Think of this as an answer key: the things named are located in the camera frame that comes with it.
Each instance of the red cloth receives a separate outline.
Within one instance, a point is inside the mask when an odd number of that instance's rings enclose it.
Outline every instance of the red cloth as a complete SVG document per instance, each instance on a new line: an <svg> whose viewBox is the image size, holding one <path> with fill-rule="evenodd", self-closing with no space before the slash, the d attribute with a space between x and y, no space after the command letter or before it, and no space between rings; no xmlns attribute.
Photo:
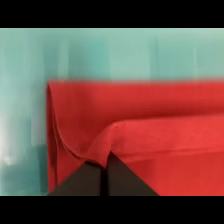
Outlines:
<svg viewBox="0 0 224 224"><path fill-rule="evenodd" d="M224 83L52 81L49 191L110 152L160 195L224 195Z"/></svg>

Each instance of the teal background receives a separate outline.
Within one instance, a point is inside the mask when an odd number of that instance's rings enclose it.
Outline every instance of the teal background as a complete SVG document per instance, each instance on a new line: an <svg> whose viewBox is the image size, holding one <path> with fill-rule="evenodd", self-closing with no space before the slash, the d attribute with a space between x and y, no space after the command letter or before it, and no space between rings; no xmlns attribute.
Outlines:
<svg viewBox="0 0 224 224"><path fill-rule="evenodd" d="M224 29L0 29L0 195L45 195L49 79L224 76Z"/></svg>

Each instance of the black object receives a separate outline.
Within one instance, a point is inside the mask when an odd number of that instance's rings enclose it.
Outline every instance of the black object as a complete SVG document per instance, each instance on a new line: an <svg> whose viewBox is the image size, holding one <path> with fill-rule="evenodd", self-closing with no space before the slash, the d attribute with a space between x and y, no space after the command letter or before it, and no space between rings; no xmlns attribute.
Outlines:
<svg viewBox="0 0 224 224"><path fill-rule="evenodd" d="M113 153L108 160L107 178L109 196L159 196Z"/></svg>
<svg viewBox="0 0 224 224"><path fill-rule="evenodd" d="M100 196L101 167L84 163L48 196Z"/></svg>

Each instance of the red towel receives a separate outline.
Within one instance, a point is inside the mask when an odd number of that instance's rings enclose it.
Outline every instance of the red towel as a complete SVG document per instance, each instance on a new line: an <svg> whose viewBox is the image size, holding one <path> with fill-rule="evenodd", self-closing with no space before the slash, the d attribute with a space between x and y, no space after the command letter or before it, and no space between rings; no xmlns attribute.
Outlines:
<svg viewBox="0 0 224 224"><path fill-rule="evenodd" d="M159 195L224 195L224 83L48 83L49 191L116 154Z"/></svg>

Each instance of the red napkin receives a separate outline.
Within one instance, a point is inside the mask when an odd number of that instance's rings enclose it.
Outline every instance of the red napkin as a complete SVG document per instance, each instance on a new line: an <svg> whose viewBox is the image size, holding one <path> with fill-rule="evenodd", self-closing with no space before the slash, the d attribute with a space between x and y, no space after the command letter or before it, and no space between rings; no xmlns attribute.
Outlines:
<svg viewBox="0 0 224 224"><path fill-rule="evenodd" d="M224 195L223 112L223 82L49 82L49 191L113 152L159 195Z"/></svg>

